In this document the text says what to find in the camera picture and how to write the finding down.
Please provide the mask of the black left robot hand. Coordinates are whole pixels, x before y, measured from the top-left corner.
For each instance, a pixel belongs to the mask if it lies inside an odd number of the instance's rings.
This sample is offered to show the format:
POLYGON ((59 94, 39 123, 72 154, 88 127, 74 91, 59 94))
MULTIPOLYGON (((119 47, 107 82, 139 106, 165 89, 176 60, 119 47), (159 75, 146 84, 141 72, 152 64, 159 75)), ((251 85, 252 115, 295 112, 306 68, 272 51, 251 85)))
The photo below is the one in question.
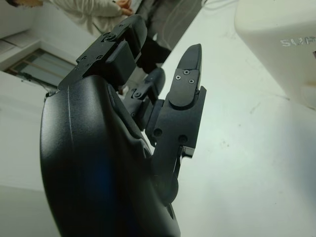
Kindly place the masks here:
POLYGON ((147 36, 133 15, 102 34, 47 94, 40 166, 63 237, 178 237, 172 202, 183 158, 194 154, 205 102, 202 47, 190 46, 159 99, 165 73, 153 70, 124 99, 147 36))

